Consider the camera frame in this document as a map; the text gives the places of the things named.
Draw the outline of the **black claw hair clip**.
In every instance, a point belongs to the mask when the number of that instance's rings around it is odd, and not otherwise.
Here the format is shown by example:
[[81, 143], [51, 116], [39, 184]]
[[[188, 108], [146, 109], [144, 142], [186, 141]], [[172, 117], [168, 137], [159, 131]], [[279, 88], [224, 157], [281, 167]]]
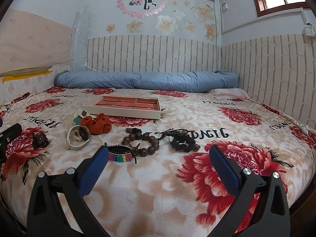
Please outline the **black claw hair clip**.
[[32, 136], [33, 136], [32, 147], [34, 150], [46, 148], [50, 143], [50, 141], [48, 140], [44, 132], [38, 132], [38, 133], [33, 132]]

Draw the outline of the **orange fabric scrunchie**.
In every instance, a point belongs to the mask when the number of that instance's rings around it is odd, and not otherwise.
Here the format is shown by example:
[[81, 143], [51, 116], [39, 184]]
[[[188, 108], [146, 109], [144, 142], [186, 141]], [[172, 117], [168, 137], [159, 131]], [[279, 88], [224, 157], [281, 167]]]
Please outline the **orange fabric scrunchie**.
[[86, 126], [92, 135], [106, 134], [111, 131], [111, 121], [104, 113], [98, 114], [95, 118], [83, 117], [80, 124]]

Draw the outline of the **black scrunchie with charms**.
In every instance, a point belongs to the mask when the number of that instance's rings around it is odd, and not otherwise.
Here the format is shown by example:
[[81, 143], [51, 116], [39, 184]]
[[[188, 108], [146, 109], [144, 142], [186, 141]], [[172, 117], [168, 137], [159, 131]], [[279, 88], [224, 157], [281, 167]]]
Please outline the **black scrunchie with charms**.
[[170, 137], [169, 141], [170, 141], [170, 145], [176, 151], [196, 152], [200, 149], [200, 145], [198, 145], [195, 139], [193, 139], [189, 135]]

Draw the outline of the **cream jewelry tray red lining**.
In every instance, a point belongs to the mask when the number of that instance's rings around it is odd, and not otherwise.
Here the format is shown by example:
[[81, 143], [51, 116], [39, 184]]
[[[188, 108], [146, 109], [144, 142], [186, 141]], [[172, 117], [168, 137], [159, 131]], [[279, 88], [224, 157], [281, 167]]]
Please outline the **cream jewelry tray red lining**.
[[111, 117], [159, 120], [161, 107], [158, 98], [99, 95], [82, 105], [90, 115], [104, 113]]

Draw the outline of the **pink headboard cushion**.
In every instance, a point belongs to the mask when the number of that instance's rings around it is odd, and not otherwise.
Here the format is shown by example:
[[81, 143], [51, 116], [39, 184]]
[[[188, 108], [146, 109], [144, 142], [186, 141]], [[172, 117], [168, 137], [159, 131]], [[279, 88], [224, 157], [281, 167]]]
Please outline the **pink headboard cushion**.
[[8, 9], [1, 21], [1, 76], [69, 65], [71, 34], [63, 24]]

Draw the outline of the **clear plastic sheet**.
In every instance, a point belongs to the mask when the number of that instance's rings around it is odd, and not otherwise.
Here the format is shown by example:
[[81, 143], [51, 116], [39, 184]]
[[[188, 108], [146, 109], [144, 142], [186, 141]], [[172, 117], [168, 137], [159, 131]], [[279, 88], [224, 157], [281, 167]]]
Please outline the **clear plastic sheet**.
[[90, 12], [76, 12], [71, 35], [70, 71], [86, 71]]

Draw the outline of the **floral fleece blanket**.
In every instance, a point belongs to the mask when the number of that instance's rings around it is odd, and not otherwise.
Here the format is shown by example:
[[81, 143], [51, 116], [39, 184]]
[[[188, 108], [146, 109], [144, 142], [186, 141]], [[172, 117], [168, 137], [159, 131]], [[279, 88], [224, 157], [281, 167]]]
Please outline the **floral fleece blanket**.
[[[66, 135], [74, 114], [99, 95], [158, 98], [161, 118], [109, 117], [109, 133], [69, 150]], [[61, 174], [77, 167], [101, 145], [120, 144], [127, 128], [155, 137], [170, 128], [186, 129], [200, 149], [176, 151], [165, 137], [146, 157], [110, 161], [84, 200], [112, 236], [207, 236], [233, 202], [209, 161], [214, 144], [255, 174], [279, 173], [289, 205], [315, 175], [315, 130], [250, 99], [218, 99], [208, 92], [53, 87], [2, 104], [1, 119], [3, 129], [16, 123], [23, 129], [8, 145], [1, 168], [1, 195], [22, 225], [39, 172]], [[34, 150], [33, 132], [44, 132], [49, 145]]]

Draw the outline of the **pink pillow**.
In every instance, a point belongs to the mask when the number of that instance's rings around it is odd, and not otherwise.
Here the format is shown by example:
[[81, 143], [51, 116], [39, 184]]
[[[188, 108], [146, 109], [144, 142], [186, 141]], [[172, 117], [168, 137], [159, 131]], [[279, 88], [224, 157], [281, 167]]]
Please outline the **pink pillow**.
[[249, 99], [246, 91], [240, 88], [217, 88], [208, 93], [218, 99]]

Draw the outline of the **rolled blue quilt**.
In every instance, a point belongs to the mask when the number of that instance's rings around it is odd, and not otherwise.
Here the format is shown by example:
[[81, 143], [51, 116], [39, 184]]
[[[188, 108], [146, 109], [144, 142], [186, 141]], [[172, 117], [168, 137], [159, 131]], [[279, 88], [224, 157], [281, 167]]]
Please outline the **rolled blue quilt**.
[[218, 88], [237, 88], [238, 75], [232, 71], [216, 72], [63, 72], [54, 79], [54, 86], [63, 88], [115, 88], [171, 90], [204, 93]]

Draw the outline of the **white power strip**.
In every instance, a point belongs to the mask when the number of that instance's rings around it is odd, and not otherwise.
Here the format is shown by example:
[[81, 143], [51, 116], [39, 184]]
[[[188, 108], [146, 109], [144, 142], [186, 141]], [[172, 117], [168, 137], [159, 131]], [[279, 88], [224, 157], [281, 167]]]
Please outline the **white power strip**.
[[304, 25], [303, 33], [307, 37], [314, 38], [315, 37], [315, 27], [311, 23], [306, 23]]

